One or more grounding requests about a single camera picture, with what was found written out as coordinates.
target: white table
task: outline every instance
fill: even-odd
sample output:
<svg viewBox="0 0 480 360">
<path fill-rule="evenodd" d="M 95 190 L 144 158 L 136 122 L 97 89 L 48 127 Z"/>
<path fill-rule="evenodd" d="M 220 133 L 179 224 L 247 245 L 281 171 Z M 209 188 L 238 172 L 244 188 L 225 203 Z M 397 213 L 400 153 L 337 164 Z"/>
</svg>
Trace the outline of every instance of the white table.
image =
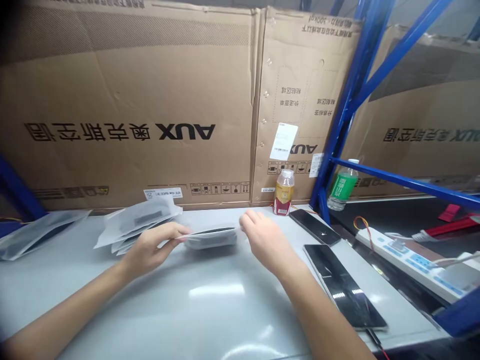
<svg viewBox="0 0 480 360">
<path fill-rule="evenodd" d="M 203 228 L 237 221 L 245 208 L 186 211 L 180 222 Z M 289 217 L 255 208 L 281 227 L 298 255 L 317 244 Z M 43 248 L 0 262 L 0 321 L 9 337 L 74 293 L 119 257 L 93 249 L 102 217 L 90 217 Z M 332 247 L 389 328 L 385 349 L 448 337 L 390 286 L 345 241 Z M 368 336 L 360 337 L 377 349 Z M 62 359 L 309 359 L 309 347 L 278 280 L 248 242 L 195 251 L 179 245 L 153 273 L 119 293 L 73 340 Z"/>
</svg>

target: finger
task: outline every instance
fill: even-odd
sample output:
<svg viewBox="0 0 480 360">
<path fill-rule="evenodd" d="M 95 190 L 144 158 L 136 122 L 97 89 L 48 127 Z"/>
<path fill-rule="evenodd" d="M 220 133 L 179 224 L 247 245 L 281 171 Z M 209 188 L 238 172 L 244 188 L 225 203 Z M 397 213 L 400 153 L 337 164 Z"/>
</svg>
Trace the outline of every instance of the finger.
<svg viewBox="0 0 480 360">
<path fill-rule="evenodd" d="M 147 242 L 149 242 L 152 246 L 157 247 L 165 240 L 178 238 L 189 233 L 190 230 L 187 227 L 176 222 L 168 222 L 153 229 L 144 231 L 143 234 L 145 235 Z"/>
<path fill-rule="evenodd" d="M 192 230 L 190 230 L 185 225 L 179 224 L 177 222 L 173 222 L 172 224 L 175 224 L 175 229 L 174 230 L 176 231 L 174 234 L 171 235 L 172 239 L 181 237 L 182 235 L 187 235 L 187 234 L 192 233 Z"/>
<path fill-rule="evenodd" d="M 165 245 L 159 248 L 155 255 L 153 255 L 153 261 L 157 266 L 160 266 L 170 255 L 170 253 L 175 249 L 178 244 L 180 244 L 180 239 L 170 239 L 168 240 Z"/>
<path fill-rule="evenodd" d="M 254 224 L 256 224 L 260 221 L 259 215 L 255 211 L 253 211 L 252 209 L 248 209 L 245 214 L 248 215 L 248 217 L 251 219 L 251 221 Z"/>
<path fill-rule="evenodd" d="M 254 222 L 247 215 L 247 213 L 244 213 L 242 216 L 240 216 L 239 222 L 240 222 L 240 228 L 244 233 L 246 233 L 248 229 L 250 229 L 254 225 Z"/>
</svg>

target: black product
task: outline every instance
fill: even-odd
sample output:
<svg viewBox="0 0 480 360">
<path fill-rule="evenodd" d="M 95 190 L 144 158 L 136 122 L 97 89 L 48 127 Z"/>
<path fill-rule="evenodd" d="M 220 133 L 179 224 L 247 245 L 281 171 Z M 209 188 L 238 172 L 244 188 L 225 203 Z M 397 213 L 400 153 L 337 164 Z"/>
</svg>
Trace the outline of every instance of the black product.
<svg viewBox="0 0 480 360">
<path fill-rule="evenodd" d="M 332 246 L 342 239 L 335 231 L 303 209 L 292 211 L 290 217 L 322 244 Z"/>
<path fill-rule="evenodd" d="M 212 229 L 212 230 L 207 230 L 207 231 L 200 231 L 200 232 L 194 232 L 192 235 L 200 235 L 200 234 L 212 234 L 212 233 L 218 233 L 218 232 L 223 232 L 226 230 L 233 230 L 235 229 L 234 227 L 220 227 L 218 229 Z"/>
<path fill-rule="evenodd" d="M 311 264 L 337 308 L 356 330 L 386 330 L 387 323 L 326 245 L 305 245 Z"/>
</svg>

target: blue shelf beam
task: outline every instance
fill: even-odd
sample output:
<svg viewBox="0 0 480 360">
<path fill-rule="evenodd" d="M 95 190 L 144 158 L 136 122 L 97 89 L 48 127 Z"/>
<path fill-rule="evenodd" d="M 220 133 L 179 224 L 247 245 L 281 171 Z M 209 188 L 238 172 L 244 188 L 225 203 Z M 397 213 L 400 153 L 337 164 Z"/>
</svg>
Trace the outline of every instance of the blue shelf beam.
<svg viewBox="0 0 480 360">
<path fill-rule="evenodd" d="M 312 0 L 300 0 L 300 11 L 309 13 L 312 9 Z"/>
<path fill-rule="evenodd" d="M 455 203 L 463 207 L 473 208 L 475 210 L 480 211 L 480 198 L 478 197 L 470 196 L 458 191 L 449 190 L 447 188 L 432 185 L 430 183 L 414 180 L 409 177 L 401 176 L 391 172 L 378 170 L 374 167 L 369 167 L 369 166 L 345 161 L 339 158 L 333 158 L 331 160 L 337 165 L 345 166 L 347 168 L 352 168 L 359 172 L 372 175 L 380 179 L 387 180 L 391 183 L 395 183 L 410 189 L 417 190 L 422 193 L 433 195 L 437 198 L 442 198 L 446 201 Z"/>
<path fill-rule="evenodd" d="M 353 115 L 370 94 L 380 85 L 392 69 L 402 60 L 405 54 L 415 45 L 431 24 L 450 5 L 453 0 L 433 0 L 426 7 L 413 26 L 408 30 L 393 51 L 387 56 L 378 70 L 362 87 L 360 92 L 351 100 L 348 106 L 347 117 Z"/>
<path fill-rule="evenodd" d="M 433 319 L 453 337 L 473 333 L 480 326 L 480 287 L 440 311 Z"/>
<path fill-rule="evenodd" d="M 323 161 L 310 200 L 310 206 L 316 212 L 319 212 L 328 224 L 330 224 L 329 209 L 327 207 L 328 190 L 335 168 L 338 165 L 480 211 L 479 198 L 340 159 L 352 125 L 353 116 L 359 106 L 370 96 L 373 90 L 400 62 L 403 56 L 451 2 L 452 0 L 433 0 L 369 79 L 368 76 L 394 2 L 393 0 L 359 0 L 355 19 L 364 20 L 363 30 L 353 55 L 343 92 L 338 101 L 338 108 L 333 118 L 330 136 L 325 145 Z M 475 41 L 480 38 L 480 19 L 475 24 L 468 38 Z M 480 326 L 479 302 L 480 287 L 439 312 L 434 319 L 452 336 L 471 334 L 477 331 Z"/>
<path fill-rule="evenodd" d="M 0 191 L 15 207 L 24 222 L 34 221 L 47 214 L 37 198 L 1 155 Z"/>
<path fill-rule="evenodd" d="M 369 4 L 363 4 L 362 10 L 359 12 L 359 14 L 366 14 L 363 30 L 360 34 L 343 93 L 333 118 L 323 161 L 318 171 L 318 177 L 310 200 L 310 206 L 315 211 L 319 211 L 320 208 L 325 209 L 325 211 L 322 211 L 322 216 L 328 224 L 330 223 L 330 216 L 327 211 L 326 193 L 335 170 L 335 164 L 330 160 L 332 155 L 342 152 L 351 125 L 351 118 L 346 118 L 347 105 L 352 97 L 352 93 L 361 87 L 364 78 L 367 77 L 370 71 L 393 5 L 394 0 L 372 0 Z"/>
<path fill-rule="evenodd" d="M 478 18 L 475 25 L 473 26 L 473 29 L 471 30 L 467 39 L 468 40 L 473 40 L 473 41 L 478 41 L 479 38 L 480 38 L 480 17 Z"/>
<path fill-rule="evenodd" d="M 392 12 L 394 2 L 392 0 L 371 0 L 364 4 L 359 2 L 358 7 L 362 7 L 362 9 L 359 10 L 357 8 L 355 15 L 361 17 L 362 13 L 365 13 L 363 30 L 353 56 L 343 93 L 338 102 L 330 136 L 325 146 L 323 162 L 313 188 L 310 206 L 314 210 L 318 211 L 324 209 L 326 206 L 321 203 L 323 197 L 320 196 L 320 189 L 324 189 L 325 193 L 328 193 L 336 168 L 336 164 L 332 159 L 340 158 L 355 111 L 451 2 L 452 0 L 433 0 L 370 79 L 368 79 L 368 76 Z M 329 224 L 330 215 L 328 211 L 323 211 L 322 216 Z"/>
<path fill-rule="evenodd" d="M 333 6 L 331 7 L 330 10 L 330 15 L 332 16 L 338 16 L 340 10 L 342 9 L 342 6 L 344 5 L 345 0 L 335 0 L 333 3 Z"/>
</svg>

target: green bottle label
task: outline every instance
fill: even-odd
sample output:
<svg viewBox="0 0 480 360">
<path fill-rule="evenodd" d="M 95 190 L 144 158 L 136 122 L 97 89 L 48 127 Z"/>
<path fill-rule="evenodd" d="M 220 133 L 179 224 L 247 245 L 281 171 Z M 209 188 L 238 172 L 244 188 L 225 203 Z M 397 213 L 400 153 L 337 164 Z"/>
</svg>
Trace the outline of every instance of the green bottle label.
<svg viewBox="0 0 480 360">
<path fill-rule="evenodd" d="M 357 177 L 338 175 L 336 177 L 335 185 L 333 185 L 331 196 L 341 201 L 347 201 L 354 189 L 356 182 Z"/>
</svg>

